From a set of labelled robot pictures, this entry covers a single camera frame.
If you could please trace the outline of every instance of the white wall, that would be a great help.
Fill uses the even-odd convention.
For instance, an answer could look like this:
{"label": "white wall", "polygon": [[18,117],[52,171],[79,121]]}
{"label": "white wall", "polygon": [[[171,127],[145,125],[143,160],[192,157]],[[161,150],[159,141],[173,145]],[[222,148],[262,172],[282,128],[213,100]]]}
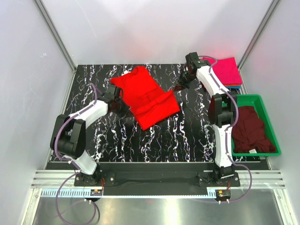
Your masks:
{"label": "white wall", "polygon": [[271,157],[280,169],[300,222],[300,1],[279,4],[242,68],[250,93],[262,96],[282,151]]}
{"label": "white wall", "polygon": [[271,0],[43,0],[75,64],[239,61]]}
{"label": "white wall", "polygon": [[0,1],[0,223],[20,224],[71,70],[32,0]]}

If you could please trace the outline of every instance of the green plastic basket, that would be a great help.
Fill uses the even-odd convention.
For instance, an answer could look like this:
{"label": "green plastic basket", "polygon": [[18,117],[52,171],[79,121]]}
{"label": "green plastic basket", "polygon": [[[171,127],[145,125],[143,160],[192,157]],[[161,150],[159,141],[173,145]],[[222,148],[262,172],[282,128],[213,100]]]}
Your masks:
{"label": "green plastic basket", "polygon": [[276,147],[275,153],[234,153],[234,142],[232,143],[232,155],[233,156],[279,156],[281,154],[280,147],[278,145],[277,139],[275,137],[270,119],[268,117],[267,111],[264,107],[263,100],[259,95],[238,95],[238,107],[241,106],[253,106],[258,114],[258,117],[263,120],[265,124],[265,134],[268,139]]}

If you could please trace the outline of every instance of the metallic floor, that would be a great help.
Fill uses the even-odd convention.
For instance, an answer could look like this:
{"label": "metallic floor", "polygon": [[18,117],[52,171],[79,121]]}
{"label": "metallic floor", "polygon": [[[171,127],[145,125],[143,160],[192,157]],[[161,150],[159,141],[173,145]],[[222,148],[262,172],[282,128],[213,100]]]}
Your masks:
{"label": "metallic floor", "polygon": [[[243,195],[232,191],[232,199]],[[60,198],[64,211],[79,198]],[[240,202],[217,204],[196,199],[100,199],[100,209],[91,225],[283,225],[272,190],[251,190]],[[67,210],[63,217],[74,224],[86,223],[93,207],[86,202]],[[64,225],[56,214],[55,199],[41,198],[34,225]]]}

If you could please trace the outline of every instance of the purple cable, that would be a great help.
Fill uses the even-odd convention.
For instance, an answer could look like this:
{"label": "purple cable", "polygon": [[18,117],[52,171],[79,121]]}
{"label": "purple cable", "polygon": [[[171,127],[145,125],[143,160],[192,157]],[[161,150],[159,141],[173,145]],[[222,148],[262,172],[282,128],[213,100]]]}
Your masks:
{"label": "purple cable", "polygon": [[[94,90],[94,95],[95,95],[94,104],[95,104],[95,103],[97,102],[97,98],[98,98],[98,97],[97,97],[97,89],[96,89],[95,85],[92,84],[92,83],[91,83],[91,86],[92,86],[92,88],[93,88],[93,90]],[[58,159],[60,159],[60,160],[62,160],[62,161],[69,161],[68,158],[63,158],[63,157],[58,153],[58,140],[60,139],[61,133],[63,132],[64,128],[69,124],[69,122],[70,122],[72,119],[74,119],[75,117],[79,116],[80,114],[86,112],[87,110],[89,110],[89,109],[90,109],[91,107],[93,107],[93,106],[94,106],[94,105],[91,104],[91,105],[89,105],[88,107],[86,107],[85,109],[79,111],[79,112],[78,112],[77,114],[75,114],[74,116],[70,117],[66,122],[64,122],[64,124],[63,124],[63,125],[61,126],[61,128],[59,129],[59,131],[58,131],[58,133],[57,133],[57,136],[56,136],[56,139],[55,139],[55,142],[54,142],[54,152],[55,152],[55,155],[56,155],[56,157],[57,157]],[[72,162],[72,164],[76,167],[77,170],[81,170],[80,167],[79,167],[74,161],[71,161],[71,162]],[[68,178],[61,184],[61,186],[60,186],[60,188],[58,189],[58,192],[57,192],[57,194],[56,194],[56,197],[55,197],[55,205],[56,205],[57,215],[59,216],[59,218],[60,218],[63,222],[65,222],[66,224],[69,224],[69,225],[76,225],[76,224],[69,223],[68,221],[66,221],[66,220],[62,217],[62,215],[61,215],[61,213],[60,213],[60,210],[59,210],[59,208],[58,208],[58,195],[59,195],[59,192],[60,192],[60,190],[62,189],[62,187],[65,185],[65,183],[66,183],[70,178],[76,176],[77,174],[79,174],[79,172],[74,173],[72,176],[68,177]],[[94,205],[94,215],[93,215],[93,217],[92,217],[91,220],[89,220],[87,223],[82,224],[82,225],[88,225],[88,224],[90,224],[91,221],[93,221],[93,219],[95,218],[96,210],[97,210],[97,205],[96,205],[94,202],[92,202],[92,203],[93,203],[93,205]]]}
{"label": "purple cable", "polygon": [[[210,72],[211,69],[212,69],[212,67],[213,67],[214,65],[216,65],[216,63],[218,62],[218,60],[215,59],[215,58],[213,58],[213,57],[211,57],[211,56],[206,56],[206,55],[199,56],[199,58],[200,58],[200,57],[211,58],[211,59],[213,59],[213,60],[215,61],[213,64],[211,64],[211,66],[210,66],[208,72],[209,72],[211,78],[212,78],[212,79],[214,80],[214,82],[216,83],[216,85],[220,88],[220,85],[218,84],[218,82],[217,82],[216,79],[214,78],[213,74]],[[225,146],[226,146],[226,153],[229,154],[228,141],[227,141],[227,139],[228,139],[228,136],[227,136],[227,135],[228,135],[228,134],[227,134],[227,130],[228,130],[229,128],[232,128],[233,126],[235,126],[236,123],[238,122],[238,118],[239,118],[239,109],[238,109],[238,105],[236,104],[236,102],[235,102],[235,100],[233,99],[233,97],[232,97],[227,91],[225,91],[224,89],[221,89],[221,88],[220,88],[220,90],[222,90],[222,91],[223,91],[223,92],[231,99],[231,101],[232,101],[233,104],[234,104],[235,111],[236,111],[236,116],[235,116],[234,123],[233,123],[232,125],[230,125],[229,127],[227,127],[227,129],[225,130]],[[249,194],[249,192],[250,192],[250,190],[251,190],[251,187],[252,187],[252,174],[251,174],[251,171],[249,170],[249,168],[248,168],[247,166],[245,166],[245,165],[243,165],[243,164],[237,164],[237,163],[235,163],[235,162],[232,160],[232,158],[231,158],[229,155],[227,155],[227,156],[228,156],[229,160],[231,161],[231,163],[232,163],[234,166],[239,166],[239,167],[245,168],[245,169],[249,172],[249,176],[250,176],[250,184],[249,184],[249,188],[248,188],[247,192],[246,192],[242,197],[230,201],[231,203],[235,203],[235,202],[238,202],[238,201],[244,199],[244,198]]]}

